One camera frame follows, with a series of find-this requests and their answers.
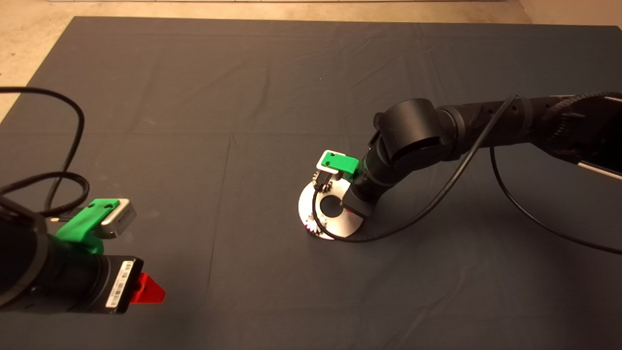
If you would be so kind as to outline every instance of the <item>gray fabric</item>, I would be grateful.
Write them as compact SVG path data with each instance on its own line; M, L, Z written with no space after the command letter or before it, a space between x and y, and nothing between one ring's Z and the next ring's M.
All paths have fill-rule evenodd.
M565 242L503 197L478 154L426 219L386 240L305 233L297 201L324 149L365 152L372 117L446 103L622 90L616 27L76 18L31 81L74 98L72 170L139 216L106 253L166 290L124 316L0 315L3 349L622 347L622 258ZM0 183L58 169L71 111L20 97ZM416 172L366 230L424 205L456 164ZM620 183L529 145L499 150L550 225L622 247ZM13 195L29 206L47 187ZM66 185L58 202L76 189Z

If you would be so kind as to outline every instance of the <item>hole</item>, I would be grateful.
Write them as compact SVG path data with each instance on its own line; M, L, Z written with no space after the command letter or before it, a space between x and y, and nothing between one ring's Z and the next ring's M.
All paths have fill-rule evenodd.
M343 212L341 199L337 196L326 196L320 202L320 210L328 217L338 217Z

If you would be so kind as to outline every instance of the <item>sticker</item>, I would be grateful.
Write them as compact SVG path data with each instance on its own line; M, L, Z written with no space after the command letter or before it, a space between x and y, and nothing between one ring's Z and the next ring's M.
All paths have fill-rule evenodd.
M125 284L128 282L132 266L134 266L134 262L132 260L125 260L121 264L117 278L114 280L113 289L110 291L110 295L108 295L108 301L106 302L107 308L115 308L119 305L119 300L121 299L121 295L125 289Z

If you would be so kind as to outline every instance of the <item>green 3d-printed bracket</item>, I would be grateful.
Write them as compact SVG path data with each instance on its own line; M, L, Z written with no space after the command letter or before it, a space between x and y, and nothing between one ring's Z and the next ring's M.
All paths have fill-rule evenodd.
M350 181L358 166L358 159L336 153L327 153L322 165L343 172L343 178Z
M102 254L104 244L93 235L93 232L117 206L119 206L118 199L94 199L61 227L56 232L56 237L71 242L91 254Z

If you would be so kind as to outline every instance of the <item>small gear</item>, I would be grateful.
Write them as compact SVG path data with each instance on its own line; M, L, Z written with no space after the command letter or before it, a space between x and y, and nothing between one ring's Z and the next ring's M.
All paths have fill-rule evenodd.
M314 186L317 185L317 178L319 175L320 175L319 171L316 171L315 174L313 174L313 185ZM332 186L333 186L333 180L331 179L326 185L322 186L322 188L320 189L320 192L326 193L330 191Z
M326 226L327 224L327 220L326 217L324 217L323 215L321 215L320 213L318 213L318 219L320 221L320 223L322 223L322 226ZM321 235L321 231L320 228L318 227L316 221L313 219L313 214L309 215L309 217L307 218L307 220L305 220L304 222L305 227L307 228L307 230L311 233L314 234L316 236Z

